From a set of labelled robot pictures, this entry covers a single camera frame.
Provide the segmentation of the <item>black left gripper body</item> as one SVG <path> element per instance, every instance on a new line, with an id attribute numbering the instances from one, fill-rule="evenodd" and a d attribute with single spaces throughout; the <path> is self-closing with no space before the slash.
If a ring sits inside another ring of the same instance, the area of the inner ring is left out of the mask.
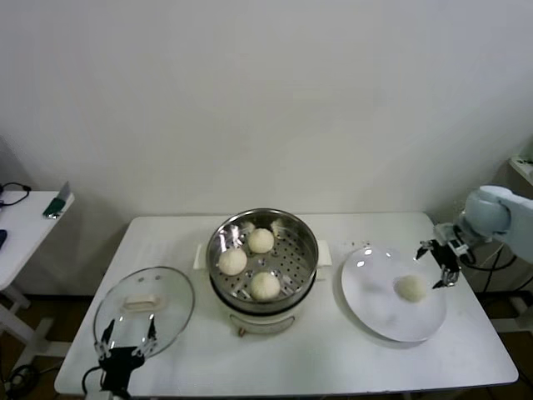
<path id="1" fill-rule="evenodd" d="M 99 362 L 104 371 L 103 390 L 127 390 L 132 372 L 141 367 L 145 356 L 137 347 L 115 347 Z"/>

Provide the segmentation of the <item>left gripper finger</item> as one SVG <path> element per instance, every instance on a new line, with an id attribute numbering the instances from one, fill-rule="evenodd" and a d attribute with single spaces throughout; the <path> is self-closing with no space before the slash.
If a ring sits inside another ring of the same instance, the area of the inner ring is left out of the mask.
<path id="1" fill-rule="evenodd" d="M 97 355 L 99 358 L 111 357 L 111 348 L 109 347 L 109 342 L 114 329 L 114 324 L 115 319 L 112 319 L 107 327 L 103 330 L 100 341 L 97 342 Z"/>
<path id="2" fill-rule="evenodd" d="M 157 346 L 157 330 L 155 328 L 155 319 L 150 320 L 147 335 L 142 338 L 141 344 L 133 351 L 134 357 L 150 357 L 155 352 Z"/>

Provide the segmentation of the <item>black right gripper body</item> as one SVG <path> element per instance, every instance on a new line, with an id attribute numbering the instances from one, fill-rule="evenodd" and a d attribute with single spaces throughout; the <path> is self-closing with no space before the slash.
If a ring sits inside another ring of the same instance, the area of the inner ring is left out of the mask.
<path id="1" fill-rule="evenodd" d="M 460 267 L 457 263 L 457 256 L 448 245 L 441 245 L 438 242 L 433 242 L 431 254 L 440 268 L 445 268 L 452 273 L 460 271 Z"/>

